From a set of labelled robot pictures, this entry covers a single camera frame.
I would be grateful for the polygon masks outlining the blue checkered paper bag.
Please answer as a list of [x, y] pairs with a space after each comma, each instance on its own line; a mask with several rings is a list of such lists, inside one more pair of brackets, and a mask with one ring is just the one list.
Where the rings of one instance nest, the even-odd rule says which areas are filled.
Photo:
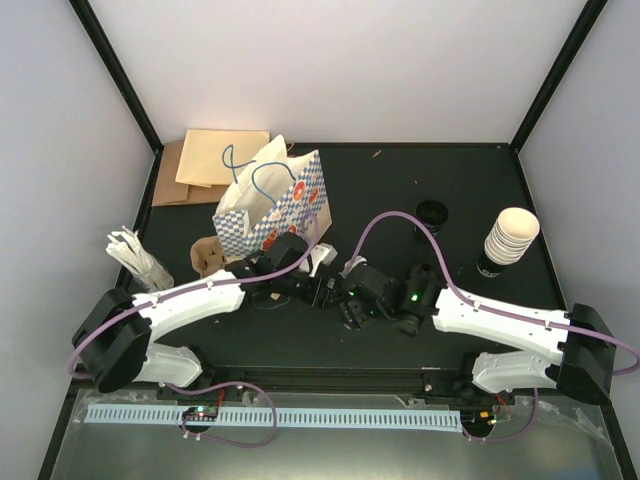
[[321, 238], [332, 224], [321, 156], [314, 150], [290, 157], [279, 135], [252, 159], [236, 162], [234, 147], [221, 154], [232, 183], [212, 217], [228, 257], [266, 250], [290, 232], [307, 240]]

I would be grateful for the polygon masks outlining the brown pulp cup carrier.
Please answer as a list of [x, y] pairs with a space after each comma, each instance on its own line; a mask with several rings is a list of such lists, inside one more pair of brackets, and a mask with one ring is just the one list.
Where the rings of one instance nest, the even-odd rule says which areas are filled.
[[197, 240], [191, 246], [190, 258], [193, 269], [201, 278], [214, 274], [227, 264], [227, 258], [218, 236]]

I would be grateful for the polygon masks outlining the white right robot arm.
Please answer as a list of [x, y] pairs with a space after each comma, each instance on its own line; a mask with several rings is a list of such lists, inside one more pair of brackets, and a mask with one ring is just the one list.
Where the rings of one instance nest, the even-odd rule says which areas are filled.
[[404, 280], [364, 259], [343, 270], [345, 323], [362, 328], [374, 318], [416, 335], [425, 321], [444, 333], [465, 334], [510, 347], [508, 353], [471, 353], [454, 379], [457, 396], [479, 402], [509, 389], [555, 389], [574, 400], [609, 401], [616, 348], [599, 313], [584, 304], [571, 311], [536, 310], [463, 291], [455, 294], [426, 264]]

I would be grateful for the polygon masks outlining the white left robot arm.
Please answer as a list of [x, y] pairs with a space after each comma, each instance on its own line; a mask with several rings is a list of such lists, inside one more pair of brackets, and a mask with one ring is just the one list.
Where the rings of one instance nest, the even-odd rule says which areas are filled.
[[161, 338], [274, 294], [314, 303], [333, 289], [318, 271], [336, 255], [331, 245], [310, 246], [288, 232], [268, 249], [183, 286], [134, 295], [111, 289], [74, 334], [69, 371], [75, 378], [92, 380], [102, 393], [149, 382], [172, 384], [193, 399], [205, 398], [214, 388], [213, 372], [193, 349], [164, 345]]

